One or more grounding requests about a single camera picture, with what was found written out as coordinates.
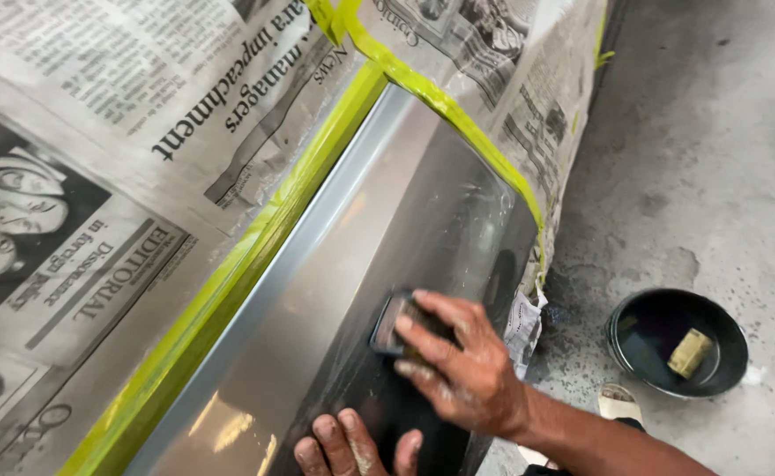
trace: right hand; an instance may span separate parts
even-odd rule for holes
[[[505,344],[478,302],[414,291],[414,301],[455,330],[464,347],[435,336],[407,316],[394,329],[435,369],[408,360],[394,364],[441,418],[467,430],[512,439],[529,423],[527,385],[514,374]]]

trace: sanding block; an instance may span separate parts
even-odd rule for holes
[[[713,341],[695,329],[687,331],[685,338],[678,343],[678,346],[673,351],[673,355],[669,357],[667,365],[685,379],[689,379],[691,375],[699,368],[702,359],[713,347]]]
[[[394,357],[414,357],[416,355],[416,351],[412,347],[406,346],[402,337],[393,330],[396,319],[402,314],[433,334],[458,345],[455,331],[445,325],[437,316],[418,306],[414,302],[412,291],[401,290],[394,292],[390,298],[387,298],[387,302],[382,308],[382,313],[370,338],[370,347],[374,351]]]

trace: curved metal surface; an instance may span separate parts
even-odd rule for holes
[[[467,433],[367,341],[391,290],[414,287],[483,300],[501,334],[536,234],[528,207],[465,141],[388,86],[126,473],[292,473],[309,422],[345,406],[383,456],[421,428],[421,459],[457,472]]]

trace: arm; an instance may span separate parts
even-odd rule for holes
[[[464,347],[459,350],[411,319],[397,319],[397,332],[434,369],[398,361],[396,370],[442,418],[538,450],[576,476],[714,476],[670,445],[522,384],[480,304],[419,290],[414,299],[452,326]]]

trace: yellow sponge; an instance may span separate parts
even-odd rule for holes
[[[667,364],[673,370],[685,379],[689,379],[690,375],[699,368],[699,364],[702,363],[702,359],[705,354],[713,347],[713,341],[695,329],[687,331],[685,338],[678,343],[678,346],[673,351],[673,355],[669,356]]]

